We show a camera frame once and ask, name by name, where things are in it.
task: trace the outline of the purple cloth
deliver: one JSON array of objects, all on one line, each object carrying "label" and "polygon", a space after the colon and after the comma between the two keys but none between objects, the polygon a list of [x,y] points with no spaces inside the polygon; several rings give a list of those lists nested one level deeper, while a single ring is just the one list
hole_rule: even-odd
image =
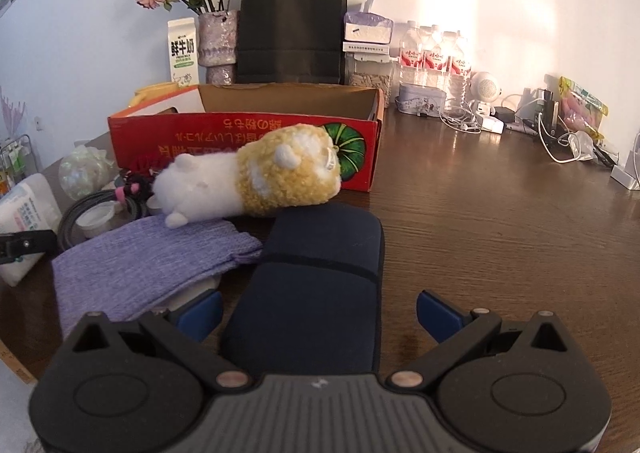
[{"label": "purple cloth", "polygon": [[168,229],[162,215],[76,245],[52,262],[63,335],[91,310],[111,321],[136,318],[207,276],[253,263],[261,248],[231,222]]}]

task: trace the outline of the wooden table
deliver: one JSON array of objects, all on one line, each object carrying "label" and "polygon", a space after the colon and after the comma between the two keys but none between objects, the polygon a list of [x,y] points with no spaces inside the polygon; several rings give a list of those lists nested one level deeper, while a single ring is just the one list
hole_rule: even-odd
[{"label": "wooden table", "polygon": [[[98,144],[110,146],[104,136]],[[47,171],[52,184],[57,173]],[[433,346],[414,314],[422,289],[506,319],[549,309],[609,388],[613,416],[600,451],[640,447],[638,194],[600,165],[553,163],[523,134],[461,134],[388,111],[373,191],[338,199],[368,208],[385,229],[383,374]],[[270,221],[237,225],[263,237]],[[223,278],[229,308],[250,273]],[[42,374],[61,339],[47,260],[14,289],[0,287],[0,339]]]}]

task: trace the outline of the plush toy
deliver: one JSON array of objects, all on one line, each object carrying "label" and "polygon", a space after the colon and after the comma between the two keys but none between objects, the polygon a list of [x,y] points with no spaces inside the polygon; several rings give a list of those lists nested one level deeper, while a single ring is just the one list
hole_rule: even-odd
[{"label": "plush toy", "polygon": [[338,191],[334,142],[311,125],[274,130],[237,152],[181,154],[154,183],[167,227],[322,204]]}]

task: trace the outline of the white wall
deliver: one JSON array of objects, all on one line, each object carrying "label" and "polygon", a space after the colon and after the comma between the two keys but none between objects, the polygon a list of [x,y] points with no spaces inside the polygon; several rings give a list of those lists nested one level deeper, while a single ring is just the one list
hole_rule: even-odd
[{"label": "white wall", "polygon": [[[474,68],[493,72],[503,97],[544,86],[545,74],[576,80],[609,105],[602,129],[628,154],[640,128],[640,0],[376,0],[374,10],[462,30],[474,41]],[[166,21],[186,14],[133,0],[18,0],[0,18],[0,86],[26,101],[43,164],[106,131],[135,88],[168,78]]]}]

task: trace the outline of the black clip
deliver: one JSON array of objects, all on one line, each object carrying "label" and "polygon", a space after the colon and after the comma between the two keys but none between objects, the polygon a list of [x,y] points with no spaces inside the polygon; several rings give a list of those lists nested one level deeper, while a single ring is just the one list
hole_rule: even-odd
[{"label": "black clip", "polygon": [[24,255],[46,253],[58,248],[58,237],[51,229],[21,231],[0,235],[0,263],[14,263]]}]

